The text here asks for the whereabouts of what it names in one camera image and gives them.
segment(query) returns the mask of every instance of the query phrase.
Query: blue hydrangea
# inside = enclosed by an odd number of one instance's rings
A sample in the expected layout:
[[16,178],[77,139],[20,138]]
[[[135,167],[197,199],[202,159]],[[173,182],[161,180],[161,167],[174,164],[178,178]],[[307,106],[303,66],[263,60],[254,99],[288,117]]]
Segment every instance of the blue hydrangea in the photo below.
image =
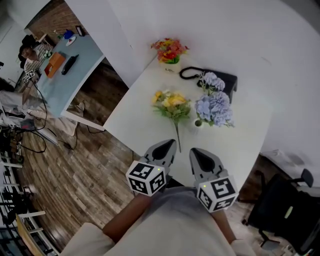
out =
[[201,119],[207,120],[208,122],[211,120],[211,109],[209,100],[209,96],[203,95],[200,100],[197,100],[195,102],[196,112],[199,114]]
[[195,109],[199,117],[205,122],[213,122],[218,127],[223,125],[234,126],[230,99],[222,91],[215,92],[210,96],[204,94],[195,102]]
[[213,88],[215,91],[223,91],[226,86],[225,82],[217,77],[213,72],[206,72],[205,74],[202,74],[199,80]]
[[217,91],[209,96],[211,113],[226,110],[230,108],[230,99],[222,91]]

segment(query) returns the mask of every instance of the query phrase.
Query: orange box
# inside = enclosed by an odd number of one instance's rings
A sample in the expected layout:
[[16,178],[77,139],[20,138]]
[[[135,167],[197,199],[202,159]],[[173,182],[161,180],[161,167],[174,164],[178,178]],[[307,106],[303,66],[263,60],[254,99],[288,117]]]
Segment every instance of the orange box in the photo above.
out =
[[46,76],[52,78],[65,60],[65,57],[60,53],[55,52],[49,60],[49,64],[44,69]]

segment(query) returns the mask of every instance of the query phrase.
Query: bag strap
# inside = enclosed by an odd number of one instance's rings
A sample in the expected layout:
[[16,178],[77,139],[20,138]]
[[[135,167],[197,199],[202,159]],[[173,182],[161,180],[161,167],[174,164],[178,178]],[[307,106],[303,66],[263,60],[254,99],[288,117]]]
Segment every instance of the bag strap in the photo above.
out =
[[202,69],[202,68],[199,68],[199,67],[195,67],[195,66],[189,66],[189,67],[186,67],[184,69],[182,69],[179,73],[180,77],[182,79],[185,79],[185,80],[189,80],[189,79],[194,79],[194,78],[198,78],[200,77],[199,74],[195,74],[195,75],[192,75],[192,76],[183,76],[183,73],[187,70],[198,70],[198,71],[201,71],[201,72],[204,72],[206,71],[205,69]]

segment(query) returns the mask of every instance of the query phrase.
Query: yellow flower bouquet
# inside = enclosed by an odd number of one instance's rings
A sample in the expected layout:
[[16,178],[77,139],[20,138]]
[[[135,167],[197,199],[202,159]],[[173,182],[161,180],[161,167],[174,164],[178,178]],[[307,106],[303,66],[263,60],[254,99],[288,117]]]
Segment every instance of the yellow flower bouquet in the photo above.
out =
[[178,92],[157,91],[152,98],[152,103],[156,108],[156,112],[159,112],[164,117],[172,119],[178,137],[179,150],[181,153],[178,123],[182,119],[189,118],[190,100],[187,100]]

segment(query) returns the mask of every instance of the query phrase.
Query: red flower bouquet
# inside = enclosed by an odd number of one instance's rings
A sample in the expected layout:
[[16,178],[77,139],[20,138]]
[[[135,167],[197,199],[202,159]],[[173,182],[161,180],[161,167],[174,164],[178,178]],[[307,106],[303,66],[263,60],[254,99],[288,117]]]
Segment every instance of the red flower bouquet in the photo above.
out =
[[163,41],[157,41],[151,45],[151,48],[157,50],[159,62],[167,64],[176,64],[180,60],[180,55],[185,54],[188,47],[182,46],[178,39],[165,38]]

